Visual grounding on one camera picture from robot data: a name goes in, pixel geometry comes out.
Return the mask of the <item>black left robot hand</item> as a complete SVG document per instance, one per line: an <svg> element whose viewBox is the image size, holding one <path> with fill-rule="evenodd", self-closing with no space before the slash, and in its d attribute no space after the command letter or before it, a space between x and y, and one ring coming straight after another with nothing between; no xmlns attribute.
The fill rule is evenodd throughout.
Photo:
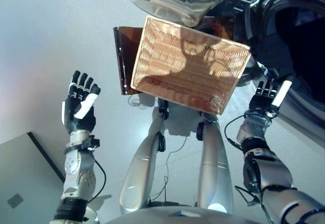
<svg viewBox="0 0 325 224"><path fill-rule="evenodd" d="M62 102L61 120L68 134L79 130L92 132L96 117L94 103L101 88L87 73L74 71L68 87L67 98Z"/></svg>

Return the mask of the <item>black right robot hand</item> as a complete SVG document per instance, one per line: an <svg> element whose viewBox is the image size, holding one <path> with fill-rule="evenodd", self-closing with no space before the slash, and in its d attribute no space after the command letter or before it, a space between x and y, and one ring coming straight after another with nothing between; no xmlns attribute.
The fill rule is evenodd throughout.
<svg viewBox="0 0 325 224"><path fill-rule="evenodd" d="M284 80L279 86L260 81L256 92L249 103L249 114L257 114L274 119L279 114L279 109L292 85L292 81Z"/></svg>

